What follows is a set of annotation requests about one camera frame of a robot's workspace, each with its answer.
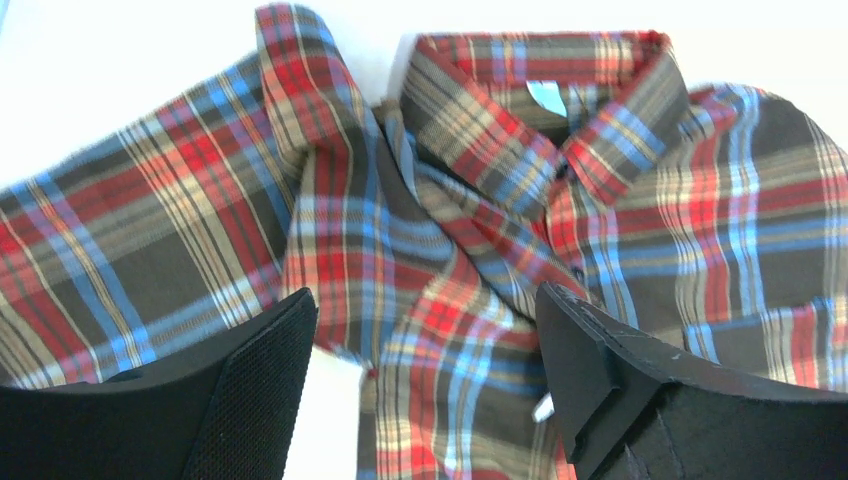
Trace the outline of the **plaid flannel shirt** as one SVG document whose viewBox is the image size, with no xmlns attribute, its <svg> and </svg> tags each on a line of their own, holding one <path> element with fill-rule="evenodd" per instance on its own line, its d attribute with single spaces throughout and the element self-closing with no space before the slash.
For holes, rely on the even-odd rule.
<svg viewBox="0 0 848 480">
<path fill-rule="evenodd" d="M 686 88 L 653 31 L 430 34 L 370 107 L 323 20 L 1 193 L 1 381 L 106 379 L 301 287 L 372 370 L 361 479 L 569 479 L 532 318 L 561 283 L 726 367 L 847 388 L 847 155 Z"/>
</svg>

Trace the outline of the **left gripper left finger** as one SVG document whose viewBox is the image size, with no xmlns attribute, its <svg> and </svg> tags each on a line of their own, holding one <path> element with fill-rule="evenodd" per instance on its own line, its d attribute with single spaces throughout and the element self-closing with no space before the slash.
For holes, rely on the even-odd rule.
<svg viewBox="0 0 848 480">
<path fill-rule="evenodd" d="M 318 310 L 300 289 L 97 384 L 1 391 L 5 479 L 280 479 Z"/>
</svg>

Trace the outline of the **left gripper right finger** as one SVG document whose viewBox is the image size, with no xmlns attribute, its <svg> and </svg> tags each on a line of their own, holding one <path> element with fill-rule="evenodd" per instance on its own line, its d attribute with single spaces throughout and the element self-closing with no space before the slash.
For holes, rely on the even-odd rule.
<svg viewBox="0 0 848 480">
<path fill-rule="evenodd" d="M 726 368 L 565 287 L 536 293 L 541 357 L 580 479 L 843 479 L 847 397 Z"/>
</svg>

